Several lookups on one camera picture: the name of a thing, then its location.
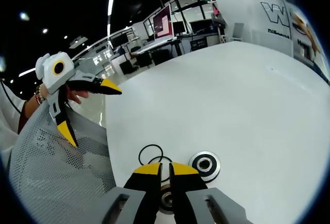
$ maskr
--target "white robot head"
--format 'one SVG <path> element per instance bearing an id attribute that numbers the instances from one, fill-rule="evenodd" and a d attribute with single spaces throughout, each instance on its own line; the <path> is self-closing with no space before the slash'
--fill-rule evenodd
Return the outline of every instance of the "white robot head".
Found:
<path id="1" fill-rule="evenodd" d="M 74 64 L 66 53 L 52 56 L 46 54 L 38 59 L 36 74 L 38 79 L 42 79 L 48 92 L 52 94 L 74 76 Z"/>

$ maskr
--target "gray mesh fabric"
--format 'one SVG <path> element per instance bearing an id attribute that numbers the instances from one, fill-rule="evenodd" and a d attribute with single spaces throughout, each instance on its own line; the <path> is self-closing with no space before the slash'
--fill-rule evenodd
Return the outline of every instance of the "gray mesh fabric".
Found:
<path id="1" fill-rule="evenodd" d="M 70 109 L 67 113 L 78 148 L 59 133 L 45 101 L 25 125 L 11 154 L 11 184 L 38 223 L 80 223 L 116 185 L 105 129 Z"/>

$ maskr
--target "black ceiling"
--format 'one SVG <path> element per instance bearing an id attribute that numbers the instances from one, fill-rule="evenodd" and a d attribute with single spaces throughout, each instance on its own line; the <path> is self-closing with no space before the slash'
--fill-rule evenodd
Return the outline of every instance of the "black ceiling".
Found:
<path id="1" fill-rule="evenodd" d="M 6 60 L 1 77 L 14 78 L 33 68 L 45 53 L 65 51 L 73 56 L 83 49 L 69 49 L 77 36 L 90 45 L 106 36 L 109 0 L 1 0 L 0 56 Z M 138 22 L 160 7 L 160 0 L 114 0 L 111 32 Z M 20 20 L 26 12 L 29 21 Z"/>

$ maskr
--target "robot eye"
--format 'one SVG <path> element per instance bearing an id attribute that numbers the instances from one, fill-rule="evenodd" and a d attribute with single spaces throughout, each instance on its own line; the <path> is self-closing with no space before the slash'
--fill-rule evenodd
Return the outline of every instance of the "robot eye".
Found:
<path id="1" fill-rule="evenodd" d="M 63 61 L 58 61 L 55 63 L 54 68 L 53 68 L 53 72 L 55 75 L 59 75 L 62 73 L 62 71 L 64 70 L 64 63 Z"/>

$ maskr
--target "wrist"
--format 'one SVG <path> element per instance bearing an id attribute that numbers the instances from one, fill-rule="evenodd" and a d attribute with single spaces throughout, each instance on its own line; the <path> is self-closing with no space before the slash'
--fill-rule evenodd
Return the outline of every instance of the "wrist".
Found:
<path id="1" fill-rule="evenodd" d="M 40 85 L 40 93 L 44 99 L 47 99 L 49 92 L 44 84 Z"/>

